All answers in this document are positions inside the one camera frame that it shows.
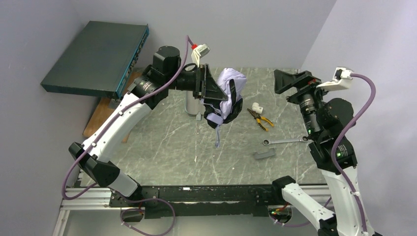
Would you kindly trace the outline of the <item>lilac umbrella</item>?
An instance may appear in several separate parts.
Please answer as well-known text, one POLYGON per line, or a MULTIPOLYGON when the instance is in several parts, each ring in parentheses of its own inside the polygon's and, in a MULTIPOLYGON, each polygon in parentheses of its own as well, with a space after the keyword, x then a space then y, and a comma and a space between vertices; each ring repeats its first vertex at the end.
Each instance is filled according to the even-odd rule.
POLYGON ((204 119, 207 124, 215 129, 215 147, 220 146, 220 127, 228 124, 238 117, 243 107, 243 91, 247 78, 241 72, 233 68, 225 68, 221 71, 216 84, 226 95, 224 101, 208 99, 202 100, 205 107, 204 119))

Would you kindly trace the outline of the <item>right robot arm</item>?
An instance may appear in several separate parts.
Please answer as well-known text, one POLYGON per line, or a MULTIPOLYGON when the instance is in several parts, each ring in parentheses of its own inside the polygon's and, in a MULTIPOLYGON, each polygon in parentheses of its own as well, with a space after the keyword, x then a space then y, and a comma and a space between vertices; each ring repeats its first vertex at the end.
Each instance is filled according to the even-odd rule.
POLYGON ((275 93, 281 94, 291 88, 297 91, 288 96, 287 101, 300 108, 310 141, 310 153, 326 180, 334 209, 326 209, 290 176, 273 181, 272 197, 279 203, 295 207, 320 236, 376 235, 367 218, 357 182, 355 150, 346 138, 348 130, 355 126, 373 102, 376 95, 374 83, 345 67, 336 68, 329 82, 322 82, 309 71, 290 74, 275 70, 275 93), (349 89, 354 78, 365 80, 371 89, 370 97, 358 112, 354 112, 351 103, 345 99, 323 100, 329 92, 349 89))

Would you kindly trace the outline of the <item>white pipe elbow fitting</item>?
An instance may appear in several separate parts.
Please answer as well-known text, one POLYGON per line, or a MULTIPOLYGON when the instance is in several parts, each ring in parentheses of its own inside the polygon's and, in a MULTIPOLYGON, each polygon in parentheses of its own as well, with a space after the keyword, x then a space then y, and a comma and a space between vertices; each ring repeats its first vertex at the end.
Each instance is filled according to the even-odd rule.
POLYGON ((251 106, 251 110, 254 111, 255 113, 261 115, 263 113, 263 107, 259 105, 259 103, 254 102, 251 106))

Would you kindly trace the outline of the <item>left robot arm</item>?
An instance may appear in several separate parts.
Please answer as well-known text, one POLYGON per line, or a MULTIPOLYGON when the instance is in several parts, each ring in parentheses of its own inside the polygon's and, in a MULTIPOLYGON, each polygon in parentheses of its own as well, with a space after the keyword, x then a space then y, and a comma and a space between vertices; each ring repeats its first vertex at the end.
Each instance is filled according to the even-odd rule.
POLYGON ((209 52, 206 44, 192 45, 192 63, 181 59, 178 48, 162 46, 153 55, 141 76, 128 87, 119 106, 103 125, 83 143, 73 143, 69 151, 77 165, 97 185, 108 187, 131 201, 142 200, 142 187, 111 162, 113 148, 157 104, 169 90, 190 91, 196 99, 208 102, 227 100, 227 95, 212 77, 209 65, 200 58, 209 52))

